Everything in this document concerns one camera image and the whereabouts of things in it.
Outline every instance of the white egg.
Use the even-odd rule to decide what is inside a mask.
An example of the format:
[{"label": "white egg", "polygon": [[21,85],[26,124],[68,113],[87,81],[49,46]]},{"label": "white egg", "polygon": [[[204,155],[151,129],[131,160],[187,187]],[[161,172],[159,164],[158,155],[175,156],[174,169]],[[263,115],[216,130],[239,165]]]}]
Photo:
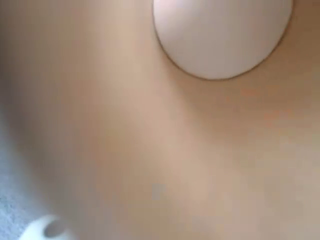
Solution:
[{"label": "white egg", "polygon": [[285,32],[293,0],[154,0],[160,43],[204,79],[232,78],[262,62]]}]

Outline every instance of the skin-toned surface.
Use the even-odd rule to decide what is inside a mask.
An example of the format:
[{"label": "skin-toned surface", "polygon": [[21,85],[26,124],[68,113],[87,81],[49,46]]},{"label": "skin-toned surface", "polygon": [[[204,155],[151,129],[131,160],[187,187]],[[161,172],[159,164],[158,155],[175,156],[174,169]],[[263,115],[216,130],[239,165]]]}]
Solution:
[{"label": "skin-toned surface", "polygon": [[153,0],[164,51],[193,76],[219,80],[266,59],[289,22],[293,0]]},{"label": "skin-toned surface", "polygon": [[212,82],[166,57],[151,0],[2,1],[21,142],[60,214],[84,239],[319,237],[319,12],[295,1],[266,61]]}]

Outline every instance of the blurry background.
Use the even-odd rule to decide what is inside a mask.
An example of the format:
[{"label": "blurry background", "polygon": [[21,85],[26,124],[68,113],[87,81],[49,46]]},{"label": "blurry background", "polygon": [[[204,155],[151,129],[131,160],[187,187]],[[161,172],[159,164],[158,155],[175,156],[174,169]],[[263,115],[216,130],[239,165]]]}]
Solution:
[{"label": "blurry background", "polygon": [[35,189],[23,175],[0,115],[0,240],[17,240],[28,223],[45,214]]}]

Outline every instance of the beige surface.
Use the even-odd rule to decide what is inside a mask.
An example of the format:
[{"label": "beige surface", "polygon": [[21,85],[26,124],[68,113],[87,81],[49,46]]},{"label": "beige surface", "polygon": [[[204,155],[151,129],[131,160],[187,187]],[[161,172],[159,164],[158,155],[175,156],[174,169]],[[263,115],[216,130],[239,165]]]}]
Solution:
[{"label": "beige surface", "polygon": [[46,150],[38,174],[66,209],[90,210],[88,228],[104,230],[109,206],[137,239],[320,237],[317,1],[296,0],[279,48],[220,82],[166,58],[151,0],[1,4],[16,90]]}]

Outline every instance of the white oval object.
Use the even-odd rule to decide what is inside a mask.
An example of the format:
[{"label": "white oval object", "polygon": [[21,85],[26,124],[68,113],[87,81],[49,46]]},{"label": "white oval object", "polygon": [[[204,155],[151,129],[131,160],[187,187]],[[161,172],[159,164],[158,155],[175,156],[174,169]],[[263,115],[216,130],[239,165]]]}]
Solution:
[{"label": "white oval object", "polygon": [[187,73],[226,79],[251,70],[277,46],[293,0],[154,0],[164,51]]},{"label": "white oval object", "polygon": [[57,221],[60,219],[55,215],[43,216],[31,222],[19,240],[73,240],[69,230],[54,226]]}]

